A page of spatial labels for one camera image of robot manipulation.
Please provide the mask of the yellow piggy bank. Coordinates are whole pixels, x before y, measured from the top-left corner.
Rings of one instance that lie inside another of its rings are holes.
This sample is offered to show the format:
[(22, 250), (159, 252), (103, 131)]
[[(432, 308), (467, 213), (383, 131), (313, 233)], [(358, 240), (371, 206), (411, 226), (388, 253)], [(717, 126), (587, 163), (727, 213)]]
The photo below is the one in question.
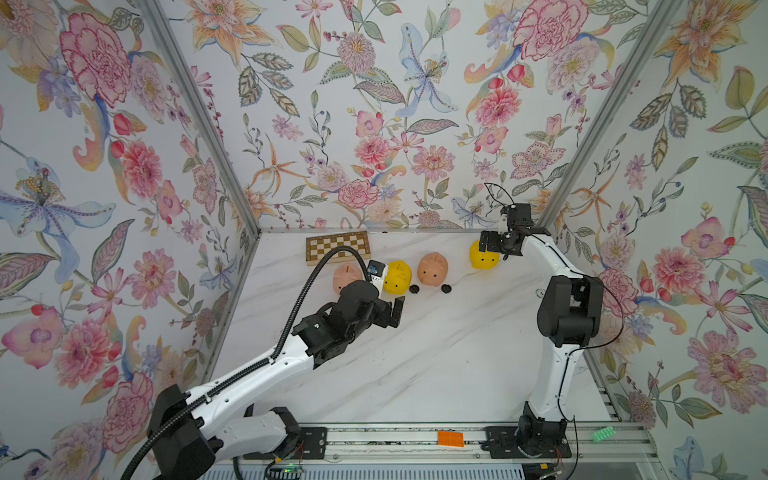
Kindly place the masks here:
[(394, 296), (404, 295), (412, 280), (412, 271), (410, 266), (402, 260), (391, 262), (387, 266), (387, 272), (384, 277), (384, 291)]
[(472, 268), (476, 270), (493, 269), (501, 260), (501, 256), (497, 252), (481, 251), (479, 240), (474, 241), (471, 245), (469, 258)]

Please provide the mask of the pink piggy bank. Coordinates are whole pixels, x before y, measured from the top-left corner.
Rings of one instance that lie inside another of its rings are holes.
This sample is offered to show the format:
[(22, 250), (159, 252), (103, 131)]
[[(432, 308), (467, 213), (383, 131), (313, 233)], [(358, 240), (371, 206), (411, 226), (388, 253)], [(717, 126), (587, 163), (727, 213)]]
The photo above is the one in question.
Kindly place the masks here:
[(364, 275), (362, 270), (352, 263), (345, 263), (339, 265), (333, 276), (333, 291), (340, 295), (341, 291), (349, 284), (363, 280)]
[(446, 283), (449, 265), (447, 259), (438, 252), (426, 254), (419, 262), (417, 276), (421, 284), (441, 287)]

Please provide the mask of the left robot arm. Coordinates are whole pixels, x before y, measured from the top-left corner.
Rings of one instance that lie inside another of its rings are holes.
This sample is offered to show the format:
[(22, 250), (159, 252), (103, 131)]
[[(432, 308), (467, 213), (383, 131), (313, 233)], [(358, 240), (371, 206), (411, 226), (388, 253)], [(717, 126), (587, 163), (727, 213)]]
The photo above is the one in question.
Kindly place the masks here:
[(246, 409), (280, 384), (343, 354), (371, 326), (398, 327), (404, 305), (402, 296), (381, 299), (372, 283), (350, 283), (337, 301), (292, 326), (273, 352), (188, 391), (176, 385), (163, 390), (141, 452), (153, 454), (162, 479), (198, 479), (215, 463), (244, 454), (291, 453), (301, 428), (287, 408), (252, 415)]

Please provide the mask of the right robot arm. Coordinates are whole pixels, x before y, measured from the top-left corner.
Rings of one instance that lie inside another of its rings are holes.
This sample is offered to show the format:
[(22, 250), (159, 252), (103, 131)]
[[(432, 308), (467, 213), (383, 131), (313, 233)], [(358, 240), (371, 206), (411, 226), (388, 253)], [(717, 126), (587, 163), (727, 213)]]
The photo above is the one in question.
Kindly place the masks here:
[(529, 204), (504, 205), (501, 217), (506, 228), (483, 231), (478, 251), (523, 257), (548, 282), (536, 316), (543, 337), (542, 360), (515, 433), (517, 448), (535, 458), (555, 451), (566, 440), (564, 407), (573, 368), (599, 333), (605, 289), (566, 258), (546, 228), (535, 224)]

